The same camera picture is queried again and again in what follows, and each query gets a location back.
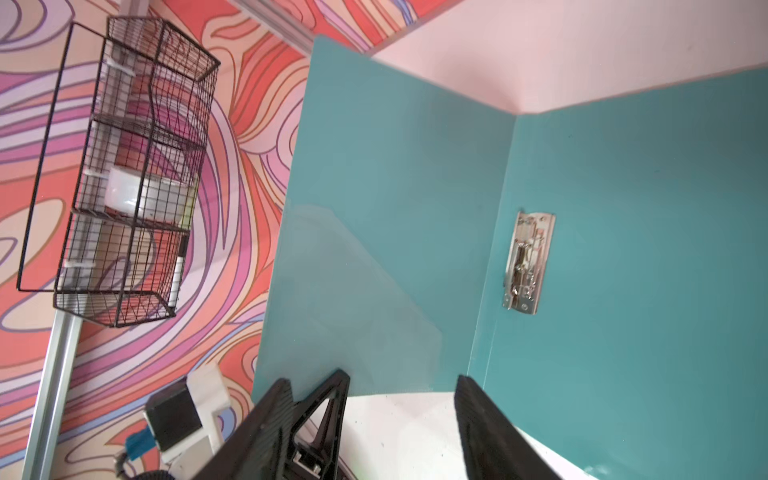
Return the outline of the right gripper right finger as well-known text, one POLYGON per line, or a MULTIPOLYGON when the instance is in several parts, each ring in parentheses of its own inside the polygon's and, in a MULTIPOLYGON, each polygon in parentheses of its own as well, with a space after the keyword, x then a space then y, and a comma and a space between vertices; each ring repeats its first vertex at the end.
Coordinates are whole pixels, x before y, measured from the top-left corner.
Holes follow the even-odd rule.
POLYGON ((458 377, 454 406, 469 479, 559 477, 471 377, 458 377))

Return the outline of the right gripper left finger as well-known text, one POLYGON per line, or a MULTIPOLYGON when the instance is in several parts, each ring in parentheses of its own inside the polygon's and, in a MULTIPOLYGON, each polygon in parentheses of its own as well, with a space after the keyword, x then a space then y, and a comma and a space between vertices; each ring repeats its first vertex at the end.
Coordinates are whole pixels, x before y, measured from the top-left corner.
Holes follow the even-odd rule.
POLYGON ((198 479, 345 479, 341 435, 350 376, 333 372, 304 400, 280 378, 230 439, 196 474, 198 479))

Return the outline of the teal folder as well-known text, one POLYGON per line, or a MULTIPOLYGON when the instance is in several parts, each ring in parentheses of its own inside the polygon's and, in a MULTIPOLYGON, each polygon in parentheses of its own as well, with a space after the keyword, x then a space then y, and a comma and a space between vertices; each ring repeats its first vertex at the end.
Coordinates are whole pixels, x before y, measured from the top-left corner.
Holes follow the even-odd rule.
POLYGON ((471 376, 601 479, 767 475, 767 72, 515 116, 320 37, 252 394, 471 376))

